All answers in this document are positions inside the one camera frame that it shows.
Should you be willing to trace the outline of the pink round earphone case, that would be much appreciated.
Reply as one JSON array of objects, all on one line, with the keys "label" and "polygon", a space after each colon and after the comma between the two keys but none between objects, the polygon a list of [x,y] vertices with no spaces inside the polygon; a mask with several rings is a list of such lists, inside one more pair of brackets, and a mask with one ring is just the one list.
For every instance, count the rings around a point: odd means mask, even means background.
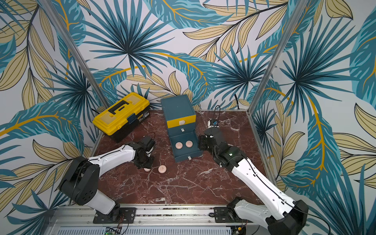
[{"label": "pink round earphone case", "polygon": [[175,147],[176,147],[177,149],[182,149],[182,148],[183,148],[183,144],[182,144],[181,142],[177,142],[177,143],[175,144]]},{"label": "pink round earphone case", "polygon": [[192,141],[186,141],[186,147],[188,147],[188,148],[193,147],[193,142]]},{"label": "pink round earphone case", "polygon": [[166,173],[166,171],[167,171],[167,168],[166,168],[165,165],[160,165],[160,166],[158,167],[158,172],[159,172],[160,174],[164,174],[164,173]]}]

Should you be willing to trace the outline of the teal bottom drawer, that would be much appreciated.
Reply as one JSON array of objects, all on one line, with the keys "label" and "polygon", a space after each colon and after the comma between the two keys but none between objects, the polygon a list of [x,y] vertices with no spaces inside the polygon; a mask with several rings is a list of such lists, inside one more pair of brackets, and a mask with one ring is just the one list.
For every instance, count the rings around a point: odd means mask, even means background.
[{"label": "teal bottom drawer", "polygon": [[[201,151],[198,148],[198,137],[195,131],[174,137],[169,136],[169,139],[171,141],[173,155],[176,163],[182,161],[189,161],[191,159],[198,158],[203,155],[203,151]],[[193,147],[186,147],[186,141],[192,141]],[[181,142],[183,144],[182,149],[177,149],[175,147],[175,144],[177,142]]]}]

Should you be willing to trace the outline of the teal drawer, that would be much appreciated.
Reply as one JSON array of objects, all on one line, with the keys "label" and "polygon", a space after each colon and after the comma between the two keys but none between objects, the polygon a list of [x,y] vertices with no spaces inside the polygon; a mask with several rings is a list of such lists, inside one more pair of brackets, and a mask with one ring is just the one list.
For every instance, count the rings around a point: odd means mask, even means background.
[{"label": "teal drawer", "polygon": [[[191,159],[198,158],[203,155],[203,151],[201,151],[198,148],[198,137],[195,131],[174,137],[169,136],[169,139],[171,141],[173,155],[176,163],[182,161],[189,161]],[[193,147],[186,147],[186,141],[192,141]],[[182,149],[177,149],[175,147],[175,144],[177,142],[181,142],[183,144]]]},{"label": "teal drawer", "polygon": [[195,123],[185,124],[177,127],[168,128],[167,132],[170,137],[179,136],[187,134],[189,132],[195,131]]}]

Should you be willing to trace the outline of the yellow top drawer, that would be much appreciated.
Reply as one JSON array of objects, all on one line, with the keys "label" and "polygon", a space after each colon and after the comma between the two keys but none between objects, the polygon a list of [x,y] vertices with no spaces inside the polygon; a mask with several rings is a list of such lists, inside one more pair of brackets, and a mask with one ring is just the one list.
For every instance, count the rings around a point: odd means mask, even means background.
[{"label": "yellow top drawer", "polygon": [[168,120],[166,123],[167,123],[168,128],[174,128],[174,127],[191,124],[195,122],[196,122],[196,115],[191,115],[187,117],[180,117],[180,118]]}]

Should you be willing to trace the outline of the teal drawer cabinet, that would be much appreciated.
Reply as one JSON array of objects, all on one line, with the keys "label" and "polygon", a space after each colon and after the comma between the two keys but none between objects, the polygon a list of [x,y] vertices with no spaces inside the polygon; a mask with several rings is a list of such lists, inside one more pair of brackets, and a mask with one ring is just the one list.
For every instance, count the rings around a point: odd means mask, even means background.
[{"label": "teal drawer cabinet", "polygon": [[165,121],[196,115],[196,112],[187,95],[161,99]]}]

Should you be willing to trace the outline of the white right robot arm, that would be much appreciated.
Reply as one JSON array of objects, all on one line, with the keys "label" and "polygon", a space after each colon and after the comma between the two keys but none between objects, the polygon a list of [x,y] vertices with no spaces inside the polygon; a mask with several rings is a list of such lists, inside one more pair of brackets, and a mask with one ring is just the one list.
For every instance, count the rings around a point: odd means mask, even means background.
[{"label": "white right robot arm", "polygon": [[208,128],[199,137],[199,148],[239,178],[263,202],[263,206],[236,198],[228,210],[241,220],[251,221],[272,235],[298,235],[308,216],[308,206],[283,193],[265,177],[237,146],[229,145],[218,127]]}]

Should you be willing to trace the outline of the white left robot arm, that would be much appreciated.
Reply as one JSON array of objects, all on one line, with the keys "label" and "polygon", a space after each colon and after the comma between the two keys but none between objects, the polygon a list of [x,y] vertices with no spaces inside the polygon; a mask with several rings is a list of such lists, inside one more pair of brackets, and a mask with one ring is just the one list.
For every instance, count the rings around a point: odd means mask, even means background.
[{"label": "white left robot arm", "polygon": [[139,142],[126,143],[98,156],[77,157],[62,178],[58,189],[80,206],[88,206],[103,215],[119,216],[119,204],[98,189],[99,179],[106,172],[124,163],[133,163],[138,169],[151,169],[154,146],[154,139],[145,136]]}]

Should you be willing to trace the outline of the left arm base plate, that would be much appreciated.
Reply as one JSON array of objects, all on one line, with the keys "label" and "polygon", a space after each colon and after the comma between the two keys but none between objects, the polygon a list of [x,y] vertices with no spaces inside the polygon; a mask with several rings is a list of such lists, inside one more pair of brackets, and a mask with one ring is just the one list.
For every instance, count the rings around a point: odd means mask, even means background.
[{"label": "left arm base plate", "polygon": [[103,214],[96,211],[93,223],[94,224],[133,224],[137,208],[116,208],[109,214]]}]

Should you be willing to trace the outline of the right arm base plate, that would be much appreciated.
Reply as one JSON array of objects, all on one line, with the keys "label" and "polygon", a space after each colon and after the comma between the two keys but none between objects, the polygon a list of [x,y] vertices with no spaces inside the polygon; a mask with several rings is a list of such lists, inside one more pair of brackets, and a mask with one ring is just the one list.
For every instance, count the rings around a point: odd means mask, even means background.
[{"label": "right arm base plate", "polygon": [[213,217],[216,223],[242,223],[235,210],[227,207],[214,207],[210,217]]}]

